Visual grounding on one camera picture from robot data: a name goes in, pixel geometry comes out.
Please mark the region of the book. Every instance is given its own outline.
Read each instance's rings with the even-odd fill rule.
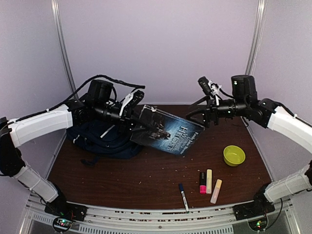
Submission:
[[[174,155],[184,155],[205,130],[197,123],[148,105],[143,107],[139,119],[150,128],[133,133],[131,141]]]

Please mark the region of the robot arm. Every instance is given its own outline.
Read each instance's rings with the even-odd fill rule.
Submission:
[[[0,171],[3,176],[17,179],[26,188],[46,202],[46,212],[72,220],[83,220],[85,207],[67,203],[57,185],[42,178],[21,158],[18,147],[22,144],[60,129],[67,129],[98,119],[119,124],[121,130],[130,130],[139,123],[133,108],[143,99],[140,90],[127,95],[122,103],[110,102],[113,84],[93,80],[88,92],[79,100],[68,100],[54,110],[32,117],[0,119]]]
[[[218,124],[220,117],[235,116],[252,120],[264,128],[279,132],[295,141],[312,153],[312,126],[294,115],[282,103],[268,98],[259,101],[252,76],[232,77],[233,96],[227,100],[219,99],[217,92],[220,87],[205,77],[199,79],[205,97],[196,102],[206,101],[206,105],[189,113],[187,119],[205,127],[210,121]],[[312,189],[312,161],[298,172],[276,182],[264,185],[254,196],[254,202],[234,207],[237,220],[264,214],[265,210],[274,211],[272,202],[288,195]]]

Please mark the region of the table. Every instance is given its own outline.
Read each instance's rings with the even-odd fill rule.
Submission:
[[[162,105],[159,109],[185,117],[186,105]],[[228,145],[241,147],[246,160],[230,167],[223,160]],[[179,183],[183,183],[189,207],[213,206],[211,195],[199,193],[199,172],[213,170],[222,187],[215,205],[249,201],[271,181],[263,160],[241,118],[220,119],[218,126],[206,129],[185,157],[145,147],[129,160],[102,158],[94,167],[80,160],[94,155],[66,140],[49,175],[68,201],[88,205],[129,209],[184,208]]]

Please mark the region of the yellow bowl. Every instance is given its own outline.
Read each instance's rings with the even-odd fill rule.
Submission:
[[[245,161],[245,152],[235,145],[229,145],[223,150],[223,158],[226,164],[236,167]]]

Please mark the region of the marker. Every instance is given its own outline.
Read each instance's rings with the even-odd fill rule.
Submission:
[[[212,192],[212,179],[213,171],[211,169],[207,170],[207,179],[206,179],[206,193],[211,194]]]
[[[204,172],[199,174],[199,193],[206,194],[206,175]]]
[[[221,188],[221,184],[222,184],[222,180],[218,179],[216,181],[216,184],[215,184],[215,187],[214,187],[214,193],[213,193],[213,195],[211,197],[211,200],[210,200],[210,202],[213,203],[213,204],[215,204],[216,200],[218,199],[220,188]]]
[[[189,206],[187,205],[187,202],[186,202],[186,197],[185,197],[185,194],[184,194],[184,189],[183,189],[183,185],[182,184],[179,184],[179,189],[180,189],[181,194],[182,194],[182,199],[183,199],[185,211],[188,214],[190,211],[189,211]]]

